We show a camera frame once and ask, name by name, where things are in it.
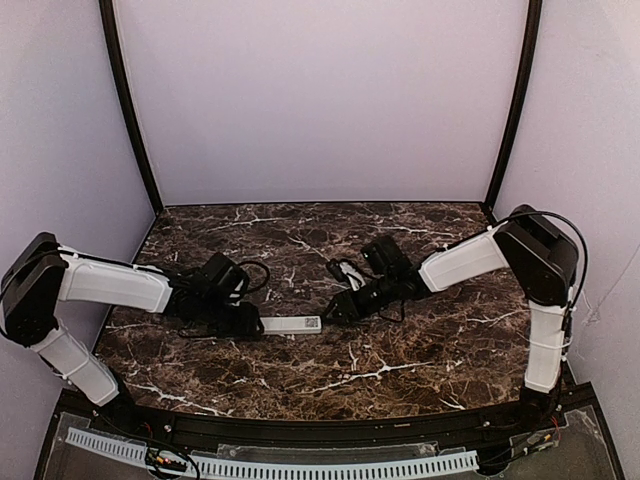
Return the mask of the white remote control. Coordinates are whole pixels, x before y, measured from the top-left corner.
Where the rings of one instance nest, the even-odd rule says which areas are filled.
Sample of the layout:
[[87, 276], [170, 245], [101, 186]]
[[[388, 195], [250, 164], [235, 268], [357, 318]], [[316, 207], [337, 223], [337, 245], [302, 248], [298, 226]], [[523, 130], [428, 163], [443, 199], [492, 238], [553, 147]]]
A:
[[313, 335], [322, 331], [319, 316], [261, 317], [265, 335]]

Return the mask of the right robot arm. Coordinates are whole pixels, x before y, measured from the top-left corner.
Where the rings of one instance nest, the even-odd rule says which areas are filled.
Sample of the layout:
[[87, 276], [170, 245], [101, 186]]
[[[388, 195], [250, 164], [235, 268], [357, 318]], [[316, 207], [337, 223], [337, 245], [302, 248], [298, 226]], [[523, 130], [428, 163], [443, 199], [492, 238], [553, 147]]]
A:
[[353, 324], [393, 303], [425, 299], [484, 274], [508, 270], [530, 309], [522, 393], [548, 397], [556, 388], [589, 266], [586, 240], [570, 220], [523, 204], [495, 225], [442, 247], [418, 263], [389, 235], [368, 243], [361, 255], [369, 274], [347, 259], [327, 262], [329, 273], [347, 287], [324, 308], [323, 322]]

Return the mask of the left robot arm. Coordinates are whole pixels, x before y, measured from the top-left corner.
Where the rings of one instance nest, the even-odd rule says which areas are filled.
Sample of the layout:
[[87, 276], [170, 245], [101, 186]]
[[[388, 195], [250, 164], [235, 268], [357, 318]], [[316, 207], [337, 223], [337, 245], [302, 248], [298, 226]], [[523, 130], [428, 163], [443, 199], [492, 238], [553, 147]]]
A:
[[123, 396], [116, 375], [75, 339], [55, 316], [65, 301], [134, 308], [201, 322], [215, 336], [257, 338], [264, 326], [241, 265], [216, 253], [203, 266], [181, 272], [108, 260], [39, 233], [1, 281], [1, 333], [36, 352], [93, 404]]

